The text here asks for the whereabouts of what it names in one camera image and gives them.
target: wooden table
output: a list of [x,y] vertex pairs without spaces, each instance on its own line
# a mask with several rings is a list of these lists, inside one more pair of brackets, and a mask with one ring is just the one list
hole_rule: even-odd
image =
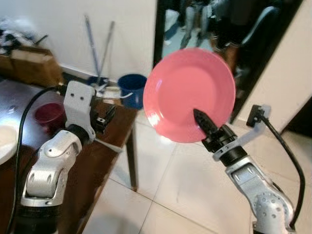
[[[19,125],[24,108],[40,88],[5,80],[0,82],[0,125]],[[49,92],[40,97],[27,115],[23,147],[21,149],[21,171],[23,177],[30,166],[36,161],[34,152],[51,137],[33,119],[33,113],[39,106],[49,103],[62,103],[62,97]],[[109,104],[97,106],[102,117]],[[117,107],[116,114],[108,125],[105,134],[97,137],[118,147],[127,146],[131,186],[137,190],[137,154],[134,122],[137,110]],[[75,165],[69,172],[67,187],[64,195],[61,218],[58,222],[59,234],[82,233],[99,198],[105,182],[117,160],[118,154],[100,143],[93,142],[83,147]],[[0,165],[0,234],[4,233],[9,220],[13,201],[15,157]]]

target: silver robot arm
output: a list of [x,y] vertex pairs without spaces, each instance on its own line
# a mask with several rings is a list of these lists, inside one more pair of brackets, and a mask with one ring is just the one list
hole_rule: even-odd
[[113,106],[105,119],[94,111],[94,88],[77,81],[68,83],[64,98],[66,129],[59,131],[38,151],[38,160],[27,175],[17,211],[14,234],[54,234],[63,203],[67,177],[84,144],[96,132],[104,133],[115,114]]
[[[269,117],[271,108],[262,106],[264,117]],[[194,109],[194,116],[207,138],[202,143],[213,152],[215,161],[226,166],[226,174],[247,198],[256,221],[255,234],[294,234],[290,227],[293,205],[286,195],[260,169],[242,146],[262,134],[266,128],[262,121],[240,138],[226,125],[218,129],[209,117]]]

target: tiled floor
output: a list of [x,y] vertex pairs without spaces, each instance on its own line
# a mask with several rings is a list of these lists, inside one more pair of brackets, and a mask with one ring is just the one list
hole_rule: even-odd
[[[193,29],[192,30],[192,37],[191,37],[191,39],[187,45],[187,48],[195,47],[196,41],[197,41],[198,30],[199,29]],[[184,35],[185,35],[185,31],[183,31],[179,27],[177,29],[176,34],[172,38],[170,38],[171,44],[169,44],[169,45],[164,44],[163,45],[162,57],[165,57],[165,56],[171,54],[172,52],[179,50],[180,46],[181,46],[181,41],[182,41]],[[210,43],[208,42],[208,38],[203,40],[200,47],[212,51]]]
[[[247,130],[232,126],[242,135]],[[144,113],[136,120],[139,190],[131,191],[126,154],[111,173],[84,234],[252,234],[254,216],[225,168],[200,144],[159,136]],[[293,133],[284,139],[307,181],[298,234],[312,233],[312,140]],[[296,205],[298,176],[287,154],[269,136],[244,147]]]

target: black cable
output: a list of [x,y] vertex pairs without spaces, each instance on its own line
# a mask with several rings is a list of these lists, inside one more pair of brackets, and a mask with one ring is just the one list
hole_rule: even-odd
[[281,143],[281,145],[283,146],[283,148],[285,149],[285,151],[289,155],[292,163],[294,164],[294,166],[297,169],[297,172],[299,174],[300,188],[299,188],[299,195],[298,195],[298,203],[297,203],[297,207],[295,209],[292,221],[290,223],[290,227],[294,229],[294,225],[295,225],[295,223],[296,223],[296,221],[298,219],[298,216],[299,216],[299,213],[300,213],[300,210],[301,210],[301,207],[302,207],[302,203],[303,203],[303,197],[304,197],[304,190],[305,190],[305,186],[306,186],[306,180],[305,180],[302,168],[300,167],[300,165],[299,165],[295,155],[293,154],[293,152],[291,151],[291,149],[289,148],[287,143],[284,141],[284,139],[281,137],[281,135],[277,132],[277,130],[271,125],[271,123],[269,122],[269,120],[267,118],[265,118],[263,115],[259,115],[259,117],[268,126],[270,131],[274,134],[274,136]]
[[8,223],[8,226],[6,227],[6,234],[9,234],[12,228],[13,220],[14,220],[14,215],[16,211],[16,204],[18,201],[18,195],[19,195],[19,171],[20,171],[20,147],[22,145],[22,138],[23,138],[23,126],[24,122],[27,116],[28,111],[30,110],[31,106],[34,104],[34,102],[44,93],[48,91],[53,91],[56,90],[56,87],[50,87],[46,88],[44,90],[41,90],[39,93],[37,93],[27,104],[23,115],[21,116],[20,123],[19,123],[19,137],[18,137],[18,146],[17,146],[17,152],[16,152],[16,161],[15,161],[15,182],[14,182],[14,198],[13,198],[13,206],[12,206],[12,211],[11,211],[11,216],[10,220]]
[[42,38],[40,38],[37,42],[35,42],[35,45],[39,45],[40,42],[42,42],[44,39],[46,39],[49,35],[44,35]]

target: white wall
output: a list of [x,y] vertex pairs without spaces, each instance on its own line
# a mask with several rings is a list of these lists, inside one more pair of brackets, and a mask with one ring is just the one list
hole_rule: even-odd
[[238,119],[246,121],[252,105],[268,104],[272,106],[270,120],[281,131],[310,98],[311,10],[311,0],[304,0]]
[[62,66],[95,74],[84,14],[92,24],[101,60],[110,21],[115,33],[103,74],[117,80],[127,73],[148,75],[153,65],[156,0],[5,0],[0,17],[23,17],[40,33]]
[[[1,16],[24,17],[65,67],[94,74],[83,15],[90,16],[95,44],[103,54],[111,20],[113,49],[104,75],[148,75],[153,63],[157,0],[7,0]],[[272,106],[271,121],[282,130],[312,94],[311,0],[304,0],[238,119],[246,121],[253,104]]]

